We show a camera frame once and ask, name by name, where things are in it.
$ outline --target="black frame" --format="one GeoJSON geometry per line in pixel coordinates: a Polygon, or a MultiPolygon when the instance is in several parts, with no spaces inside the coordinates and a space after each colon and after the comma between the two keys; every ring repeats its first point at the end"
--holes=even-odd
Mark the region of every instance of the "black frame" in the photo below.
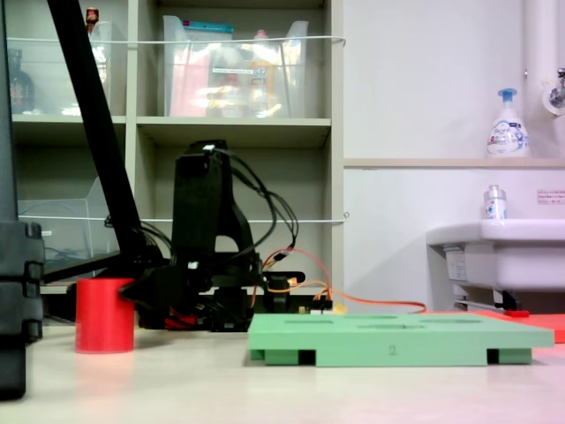
{"type": "MultiPolygon", "coordinates": [[[[130,229],[139,228],[141,222],[88,40],[79,0],[48,0],[48,4],[79,102],[88,146],[112,217],[120,252],[128,257],[136,256],[145,246],[145,241],[140,233],[130,229]]],[[[91,262],[90,268],[96,270],[102,267],[91,262]]]]}

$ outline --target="faucet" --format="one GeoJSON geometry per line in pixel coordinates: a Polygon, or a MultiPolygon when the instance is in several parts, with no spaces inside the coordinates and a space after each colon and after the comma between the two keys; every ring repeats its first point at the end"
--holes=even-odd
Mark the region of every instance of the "faucet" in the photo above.
{"type": "Polygon", "coordinates": [[[554,88],[551,90],[549,95],[549,102],[555,108],[562,108],[565,106],[565,68],[559,68],[557,70],[557,76],[561,81],[561,87],[554,88]]]}

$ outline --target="red mat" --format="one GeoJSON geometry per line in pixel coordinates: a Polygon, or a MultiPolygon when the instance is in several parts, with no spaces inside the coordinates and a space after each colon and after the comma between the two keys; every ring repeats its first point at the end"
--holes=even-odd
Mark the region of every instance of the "red mat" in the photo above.
{"type": "Polygon", "coordinates": [[[430,314],[479,314],[499,320],[540,327],[542,329],[552,329],[555,333],[555,343],[565,343],[565,314],[532,314],[528,317],[511,317],[491,311],[431,312],[430,314]]]}

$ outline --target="white cord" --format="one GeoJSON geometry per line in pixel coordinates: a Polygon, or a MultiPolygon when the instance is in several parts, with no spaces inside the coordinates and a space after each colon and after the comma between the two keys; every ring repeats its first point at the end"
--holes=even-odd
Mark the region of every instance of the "white cord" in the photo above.
{"type": "MultiPolygon", "coordinates": [[[[46,39],[39,39],[39,38],[13,38],[8,37],[6,38],[9,42],[59,42],[59,40],[46,40],[46,39]]],[[[93,41],[92,44],[224,44],[224,43],[243,43],[243,42],[286,42],[290,40],[334,40],[337,42],[342,42],[343,46],[347,42],[345,38],[338,37],[335,35],[310,35],[307,37],[290,37],[290,38],[266,38],[261,40],[225,40],[225,41],[214,41],[214,42],[164,42],[164,41],[153,41],[153,42],[145,42],[145,41],[138,41],[138,42],[130,42],[127,40],[114,40],[114,41],[93,41]]]]}
{"type": "MultiPolygon", "coordinates": [[[[20,215],[18,218],[25,219],[60,219],[68,221],[106,221],[106,218],[86,218],[83,216],[34,216],[20,215]]],[[[172,223],[172,219],[141,219],[144,223],[172,223]]],[[[347,219],[301,219],[298,223],[344,223],[347,219]]],[[[250,219],[248,223],[272,223],[270,219],[250,219]]],[[[285,223],[283,220],[277,220],[278,223],[285,223]]]]}

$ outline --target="clear plastic bin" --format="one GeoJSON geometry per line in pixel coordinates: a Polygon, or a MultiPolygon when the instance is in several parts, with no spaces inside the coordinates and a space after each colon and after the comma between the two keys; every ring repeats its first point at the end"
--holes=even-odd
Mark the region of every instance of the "clear plastic bin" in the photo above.
{"type": "Polygon", "coordinates": [[[119,250],[114,230],[106,228],[104,221],[69,219],[108,216],[108,206],[98,178],[85,199],[18,201],[18,210],[21,221],[41,226],[45,243],[45,269],[70,266],[77,261],[119,250]]]}
{"type": "Polygon", "coordinates": [[[179,18],[163,21],[165,41],[179,42],[165,44],[165,116],[305,117],[306,41],[189,43],[179,18]]]}
{"type": "MultiPolygon", "coordinates": [[[[125,114],[127,46],[111,22],[91,35],[94,59],[112,115],[125,114]]],[[[77,98],[58,42],[8,40],[12,113],[80,116],[77,98]]]]}

